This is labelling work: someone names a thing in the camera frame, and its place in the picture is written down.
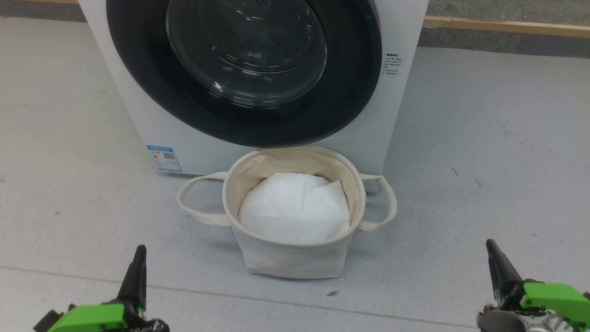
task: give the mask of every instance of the basket handle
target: basket handle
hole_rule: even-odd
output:
[[[395,215],[398,212],[398,200],[395,198],[394,190],[391,189],[391,186],[387,182],[387,180],[382,175],[367,175],[367,174],[360,174],[361,180],[377,180],[381,183],[381,186],[385,190],[385,194],[389,200],[389,212],[387,217],[384,221],[380,223],[372,223],[366,220],[363,220],[359,224],[359,228],[369,232],[369,233],[377,233],[383,227],[385,227],[391,220],[394,219]]]
[[[190,179],[187,183],[185,183],[182,188],[176,194],[176,202],[178,205],[185,211],[191,214],[195,219],[199,220],[202,223],[216,225],[216,226],[230,226],[230,219],[226,214],[219,214],[219,213],[208,213],[202,211],[191,210],[184,205],[184,197],[186,193],[195,185],[197,182],[202,180],[221,180],[224,181],[227,177],[227,172],[219,172],[213,173],[210,175],[205,175],[203,177],[196,177]]]

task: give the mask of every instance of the front-load washing machine door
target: front-load washing machine door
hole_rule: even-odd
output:
[[[288,147],[365,107],[381,69],[370,0],[107,0],[114,45],[165,110],[213,137]]]

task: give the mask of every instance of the beige fabric basket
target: beige fabric basket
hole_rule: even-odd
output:
[[[324,177],[330,182],[340,180],[346,194],[350,214],[350,228],[327,241],[293,243],[255,234],[239,223],[240,205],[254,187],[278,172],[308,173]],[[199,181],[223,180],[222,199],[225,214],[206,213],[189,209],[184,197]],[[363,180],[378,180],[388,200],[389,212],[384,221],[372,223],[362,220],[365,212]],[[178,191],[176,200],[181,208],[206,224],[231,226],[248,272],[285,278],[334,278],[342,274],[348,247],[354,231],[359,228],[376,233],[385,227],[397,212],[394,191],[380,175],[359,174],[345,157],[329,149],[306,146],[286,149],[261,149],[238,160],[228,172],[193,178]]]

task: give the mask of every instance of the washing machine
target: washing machine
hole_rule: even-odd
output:
[[[156,168],[315,144],[380,174],[428,0],[80,0]]]

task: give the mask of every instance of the white cloth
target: white cloth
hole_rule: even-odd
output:
[[[240,207],[248,230],[290,242],[323,242],[350,227],[340,180],[302,173],[276,173],[250,191]]]

